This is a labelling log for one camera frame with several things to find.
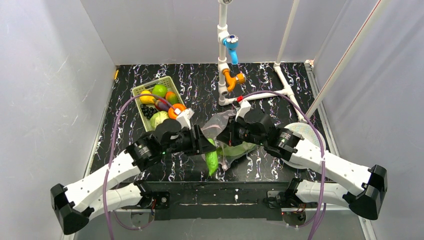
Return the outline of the clear zip top bag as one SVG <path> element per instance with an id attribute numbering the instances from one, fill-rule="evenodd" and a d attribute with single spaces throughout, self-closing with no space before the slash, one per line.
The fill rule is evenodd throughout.
<path id="1" fill-rule="evenodd" d="M 235 133 L 230 133 L 230 126 L 235 116 L 235 110 L 216 113 L 201 128 L 203 135 L 216 147 L 216 150 L 202 155 L 210 176 L 219 166 L 227 170 L 233 161 L 259 147 L 257 144 L 241 141 Z"/>

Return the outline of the orange toy fruit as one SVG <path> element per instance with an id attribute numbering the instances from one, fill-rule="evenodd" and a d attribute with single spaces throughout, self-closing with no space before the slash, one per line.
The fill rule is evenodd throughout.
<path id="1" fill-rule="evenodd" d="M 168 109 L 168 116 L 170 119 L 176 119 L 177 116 L 182 113 L 186 107 L 181 103 L 175 103 Z"/>

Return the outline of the purple eggplant toy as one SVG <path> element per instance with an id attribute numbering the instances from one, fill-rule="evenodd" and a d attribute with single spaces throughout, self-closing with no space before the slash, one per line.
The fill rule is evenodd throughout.
<path id="1" fill-rule="evenodd" d="M 161 101 L 160 99 L 156 100 L 154 106 L 160 112 L 162 112 L 162 111 L 167 112 L 170 109 L 170 107 L 166 103 Z"/>

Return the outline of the orange green mango toy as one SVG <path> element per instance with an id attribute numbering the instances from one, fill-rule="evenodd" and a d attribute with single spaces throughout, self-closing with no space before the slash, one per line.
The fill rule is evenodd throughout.
<path id="1" fill-rule="evenodd" d="M 174 105 L 174 104 L 179 104 L 180 103 L 180 101 L 179 101 L 179 98 L 178 98 L 178 96 L 177 96 L 177 94 L 176 93 L 174 93 L 174 92 L 172 92 L 172 91 L 168 91 L 166 94 L 165 94 L 165 99 L 171 104 L 171 105 Z"/>

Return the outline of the green plastic basket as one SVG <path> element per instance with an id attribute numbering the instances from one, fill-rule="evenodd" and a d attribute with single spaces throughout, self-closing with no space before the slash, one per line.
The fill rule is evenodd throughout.
<path id="1" fill-rule="evenodd" d="M 165 100 L 170 100 L 170 104 L 180 104 L 186 107 L 186 104 L 181 98 L 173 79 L 170 76 L 161 77 L 145 84 L 133 87 L 131 89 L 132 96 L 138 96 L 141 94 L 155 94 L 159 93 L 159 96 L 163 96 Z M 165 111 L 168 113 L 170 107 L 163 100 L 157 100 L 153 96 L 139 96 L 135 99 L 137 109 L 139 111 L 140 118 L 144 125 L 144 129 L 152 131 L 154 128 L 151 124 L 151 117 L 154 114 Z"/>

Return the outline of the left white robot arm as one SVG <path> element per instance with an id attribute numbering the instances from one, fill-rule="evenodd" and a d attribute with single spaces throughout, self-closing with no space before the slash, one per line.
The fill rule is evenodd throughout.
<path id="1" fill-rule="evenodd" d="M 177 120 L 166 119 L 155 130 L 143 133 L 111 163 L 79 181 L 58 183 L 50 189 L 52 209 L 63 234 L 78 232 L 101 212 L 139 204 L 146 196 L 140 183 L 113 188 L 159 163 L 166 155 L 195 156 L 215 151 L 215 145 L 198 125 L 182 127 Z"/>

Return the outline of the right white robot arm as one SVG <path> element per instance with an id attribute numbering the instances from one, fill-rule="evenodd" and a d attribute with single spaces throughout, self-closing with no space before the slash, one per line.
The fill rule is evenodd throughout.
<path id="1" fill-rule="evenodd" d="M 318 182 L 294 178 L 288 188 L 270 196 L 273 207 L 303 203 L 329 203 L 349 208 L 368 220 L 377 220 L 388 190 L 387 170 L 376 164 L 358 165 L 328 151 L 322 152 L 300 133 L 274 125 L 269 115 L 247 113 L 230 116 L 217 139 L 228 146 L 242 143 L 262 146 L 271 156 L 301 165 L 332 180 L 321 187 Z"/>

